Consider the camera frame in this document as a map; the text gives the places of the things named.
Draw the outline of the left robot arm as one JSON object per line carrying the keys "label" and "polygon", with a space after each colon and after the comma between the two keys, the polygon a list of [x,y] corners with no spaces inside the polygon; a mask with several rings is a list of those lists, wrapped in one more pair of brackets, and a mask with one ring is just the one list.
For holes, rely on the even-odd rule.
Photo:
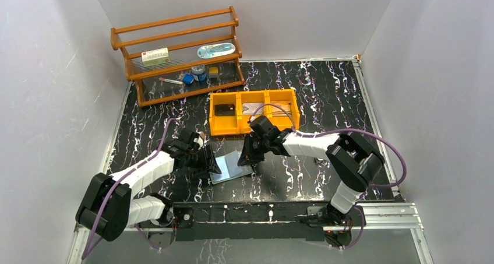
{"label": "left robot arm", "polygon": [[174,171],[191,171],[193,176],[221,174],[214,152],[202,134],[183,129],[177,138],[164,140],[156,152],[113,174],[96,174],[76,212],[78,224],[106,241],[119,237],[124,229],[145,221],[166,227],[175,220],[174,204],[151,193],[137,194]]}

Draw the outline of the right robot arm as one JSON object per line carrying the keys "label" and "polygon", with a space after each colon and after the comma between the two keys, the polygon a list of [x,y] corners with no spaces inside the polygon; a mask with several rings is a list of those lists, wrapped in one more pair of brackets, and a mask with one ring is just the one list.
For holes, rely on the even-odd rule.
{"label": "right robot arm", "polygon": [[244,137],[239,166],[257,164],[269,152],[287,157],[308,156],[330,163],[340,178],[328,205],[329,220],[337,226],[351,218],[351,208],[385,164],[379,150],[357,129],[330,133],[302,133],[293,128],[280,130],[265,116],[255,118],[249,126],[251,132]]}

